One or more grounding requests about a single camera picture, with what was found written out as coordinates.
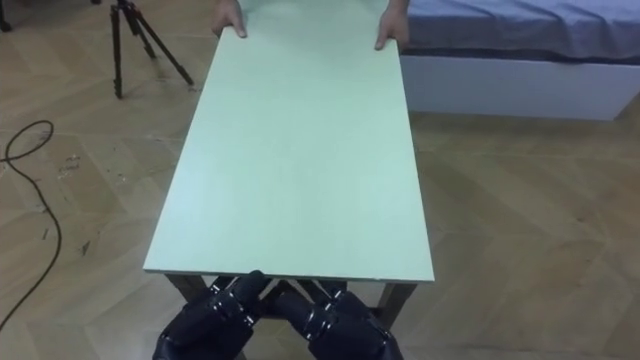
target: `white bed frame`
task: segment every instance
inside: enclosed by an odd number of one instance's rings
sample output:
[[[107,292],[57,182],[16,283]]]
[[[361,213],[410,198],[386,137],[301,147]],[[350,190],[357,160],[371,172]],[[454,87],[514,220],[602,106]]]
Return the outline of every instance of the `white bed frame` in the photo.
[[[640,92],[640,66],[402,56],[412,111],[614,120]]]

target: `electrical cord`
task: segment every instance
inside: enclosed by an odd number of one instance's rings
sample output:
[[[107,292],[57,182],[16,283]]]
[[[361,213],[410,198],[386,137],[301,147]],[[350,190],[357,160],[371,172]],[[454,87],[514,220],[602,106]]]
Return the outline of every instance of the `electrical cord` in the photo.
[[[24,152],[22,154],[11,156],[10,155],[11,146],[13,145],[14,141],[16,141],[18,138],[20,138],[20,136],[22,134],[24,134],[27,130],[31,129],[34,126],[40,125],[40,124],[46,124],[46,125],[49,126],[49,131],[47,133],[47,136],[38,145],[33,147],[31,150],[29,150],[27,152]],[[18,173],[18,175],[23,177],[25,180],[27,180],[31,184],[31,186],[33,186],[33,188],[36,190],[36,193],[38,193],[38,198],[40,198],[40,202],[44,206],[44,212],[46,212],[49,215],[49,217],[53,221],[53,224],[55,225],[56,238],[57,238],[57,240],[56,240],[56,251],[53,254],[53,257],[51,258],[51,261],[49,262],[49,265],[46,267],[46,269],[44,270],[42,275],[40,275],[38,280],[31,286],[31,288],[29,288],[29,290],[11,308],[9,313],[2,319],[2,322],[0,323],[0,333],[2,333],[2,330],[4,329],[5,325],[11,319],[11,317],[15,314],[15,312],[18,310],[18,308],[20,308],[20,306],[27,300],[27,298],[29,296],[31,296],[31,294],[38,288],[38,286],[40,286],[40,284],[44,281],[44,279],[47,277],[47,275],[49,275],[49,272],[51,271],[51,268],[53,268],[53,266],[56,264],[56,261],[58,261],[58,257],[60,256],[60,250],[62,249],[62,230],[60,229],[60,223],[58,222],[58,219],[56,218],[56,216],[51,211],[51,208],[49,207],[49,204],[47,203],[47,200],[45,200],[44,195],[42,195],[42,190],[40,190],[40,187],[35,182],[35,180],[33,180],[29,175],[27,175],[24,172],[20,171],[20,169],[18,169],[12,163],[15,160],[22,159],[22,158],[24,158],[26,156],[29,156],[29,155],[33,154],[34,152],[38,151],[41,147],[43,147],[46,143],[48,143],[49,140],[51,140],[52,136],[53,136],[53,123],[51,121],[39,120],[39,121],[33,122],[33,123],[27,125],[26,127],[24,127],[22,130],[18,131],[17,134],[13,135],[13,137],[11,137],[11,139],[9,140],[9,143],[7,144],[7,147],[6,147],[5,151],[4,151],[4,158],[0,158],[0,163],[7,163],[7,165],[9,165],[9,167],[13,171]]]

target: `tripod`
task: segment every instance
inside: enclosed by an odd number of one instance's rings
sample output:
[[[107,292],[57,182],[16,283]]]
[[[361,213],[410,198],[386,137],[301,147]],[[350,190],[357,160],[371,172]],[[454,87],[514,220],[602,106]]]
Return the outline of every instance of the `tripod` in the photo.
[[[178,73],[182,76],[184,81],[187,82],[190,86],[193,85],[193,80],[187,74],[187,71],[178,64],[176,58],[173,57],[169,49],[164,45],[162,40],[158,37],[158,35],[153,31],[149,23],[142,16],[142,12],[129,0],[117,0],[118,3],[116,5],[111,5],[111,27],[112,27],[112,35],[113,35],[113,60],[115,62],[115,70],[116,76],[113,80],[113,85],[115,88],[116,97],[118,99],[122,99],[122,59],[120,53],[120,11],[124,15],[124,18],[129,23],[129,29],[131,30],[131,34],[133,36],[139,36],[142,40],[142,44],[144,45],[144,50],[150,58],[156,59],[156,53],[151,47],[151,43],[149,43],[149,39],[147,39],[147,35],[145,35],[145,31],[149,33],[149,36],[156,42],[158,47],[162,50],[164,55],[169,59],[173,67],[178,71]]]

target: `table leg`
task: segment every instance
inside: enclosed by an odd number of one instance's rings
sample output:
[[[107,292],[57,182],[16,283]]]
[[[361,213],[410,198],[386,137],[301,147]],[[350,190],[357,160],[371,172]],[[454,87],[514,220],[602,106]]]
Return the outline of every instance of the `table leg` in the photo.
[[[385,328],[391,330],[391,327],[400,314],[402,307],[409,297],[411,297],[411,294],[413,294],[416,287],[416,284],[385,285],[382,297],[378,303],[378,307],[382,309],[378,318]]]
[[[169,275],[165,274],[173,286],[180,291],[185,300],[191,301],[198,296],[202,290],[207,288],[202,276],[198,275]]]

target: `bed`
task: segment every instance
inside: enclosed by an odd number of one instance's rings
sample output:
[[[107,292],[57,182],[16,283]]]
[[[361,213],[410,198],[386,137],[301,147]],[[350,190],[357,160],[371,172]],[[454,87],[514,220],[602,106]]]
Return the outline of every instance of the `bed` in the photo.
[[[640,91],[638,0],[412,0],[409,16],[412,110],[613,120]]]

